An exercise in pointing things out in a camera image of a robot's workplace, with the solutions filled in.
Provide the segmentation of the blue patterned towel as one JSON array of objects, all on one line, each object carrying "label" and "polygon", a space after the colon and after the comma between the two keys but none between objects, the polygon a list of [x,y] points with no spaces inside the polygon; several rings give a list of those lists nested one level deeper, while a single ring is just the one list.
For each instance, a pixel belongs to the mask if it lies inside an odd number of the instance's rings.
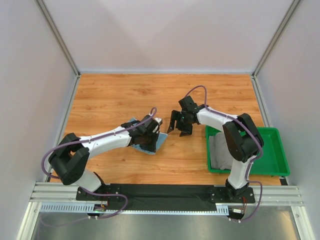
[{"label": "blue patterned towel", "polygon": [[[160,149],[160,147],[164,144],[165,140],[167,139],[168,135],[166,133],[163,133],[160,131],[160,128],[159,128],[159,137],[158,137],[158,141],[156,143],[156,152]],[[134,147],[134,146],[130,146],[140,152],[142,152],[141,150],[138,149],[138,147]]]}]

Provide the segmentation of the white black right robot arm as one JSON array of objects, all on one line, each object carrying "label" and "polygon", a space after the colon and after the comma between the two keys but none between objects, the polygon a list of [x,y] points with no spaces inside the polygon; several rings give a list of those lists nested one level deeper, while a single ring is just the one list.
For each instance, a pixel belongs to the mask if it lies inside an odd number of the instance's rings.
[{"label": "white black right robot arm", "polygon": [[230,174],[225,181],[226,194],[231,200],[240,197],[249,187],[248,176],[253,161],[263,152],[264,141],[251,116],[247,113],[230,115],[217,111],[206,104],[197,105],[191,96],[182,98],[179,102],[181,110],[173,110],[167,132],[174,129],[180,131],[180,136],[190,136],[193,125],[205,125],[219,130],[224,137],[216,139],[215,145],[219,152],[224,149],[226,155],[218,158],[232,159]]}]

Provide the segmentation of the grey terry towel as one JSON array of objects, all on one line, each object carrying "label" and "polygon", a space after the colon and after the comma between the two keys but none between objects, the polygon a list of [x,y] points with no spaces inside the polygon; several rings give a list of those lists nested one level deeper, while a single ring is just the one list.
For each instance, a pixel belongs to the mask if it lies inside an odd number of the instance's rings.
[{"label": "grey terry towel", "polygon": [[210,136],[208,140],[211,168],[231,170],[234,158],[229,152],[224,133],[218,132],[216,135]]}]

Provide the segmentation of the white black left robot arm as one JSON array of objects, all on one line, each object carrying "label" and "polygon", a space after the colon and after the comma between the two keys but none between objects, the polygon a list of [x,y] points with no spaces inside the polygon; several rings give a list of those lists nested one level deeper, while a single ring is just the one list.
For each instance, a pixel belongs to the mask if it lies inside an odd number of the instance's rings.
[{"label": "white black left robot arm", "polygon": [[156,153],[163,120],[147,114],[141,121],[125,122],[113,130],[91,136],[67,134],[50,154],[48,162],[64,185],[76,184],[94,195],[106,193],[103,180],[86,169],[88,161],[105,152],[139,147]]}]

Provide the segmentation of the green plastic tray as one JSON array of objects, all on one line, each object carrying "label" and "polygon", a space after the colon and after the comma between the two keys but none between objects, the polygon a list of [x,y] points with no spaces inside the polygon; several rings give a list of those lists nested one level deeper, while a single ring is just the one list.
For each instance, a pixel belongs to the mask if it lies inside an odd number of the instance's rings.
[{"label": "green plastic tray", "polygon": [[[257,128],[264,141],[263,156],[252,165],[250,173],[253,175],[283,176],[290,175],[290,168],[281,141],[280,133],[274,127]],[[210,126],[205,127],[206,149],[207,149],[207,169],[211,173],[229,174],[229,169],[221,170],[213,168],[211,164],[210,137],[214,137],[220,131]]]}]

